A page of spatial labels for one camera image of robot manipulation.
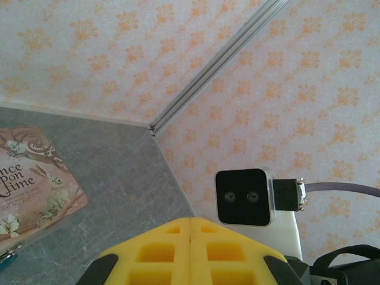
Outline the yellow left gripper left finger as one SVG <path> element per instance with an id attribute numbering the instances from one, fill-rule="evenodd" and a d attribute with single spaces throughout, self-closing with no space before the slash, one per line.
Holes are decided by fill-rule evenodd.
<path id="1" fill-rule="evenodd" d="M 180 218 L 104 250 L 76 285 L 190 285 L 190 219 Z"/>

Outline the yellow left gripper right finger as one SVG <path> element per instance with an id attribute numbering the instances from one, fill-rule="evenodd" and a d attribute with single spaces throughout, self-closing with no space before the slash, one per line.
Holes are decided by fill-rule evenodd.
<path id="1" fill-rule="evenodd" d="M 299 278 L 275 249 L 191 218 L 189 285 L 299 285 Z"/>

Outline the pink illustrated book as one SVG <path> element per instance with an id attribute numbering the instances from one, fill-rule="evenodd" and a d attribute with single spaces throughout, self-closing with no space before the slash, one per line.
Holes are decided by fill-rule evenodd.
<path id="1" fill-rule="evenodd" d="M 52 233 L 87 203 L 40 128 L 0 128 L 0 255 Z"/>

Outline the aluminium frame corner post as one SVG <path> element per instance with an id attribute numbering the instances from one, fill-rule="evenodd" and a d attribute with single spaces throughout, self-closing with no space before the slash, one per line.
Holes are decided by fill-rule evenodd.
<path id="1" fill-rule="evenodd" d="M 292 0 L 268 0 L 214 55 L 208 64 L 149 124 L 152 137 L 159 131 Z"/>

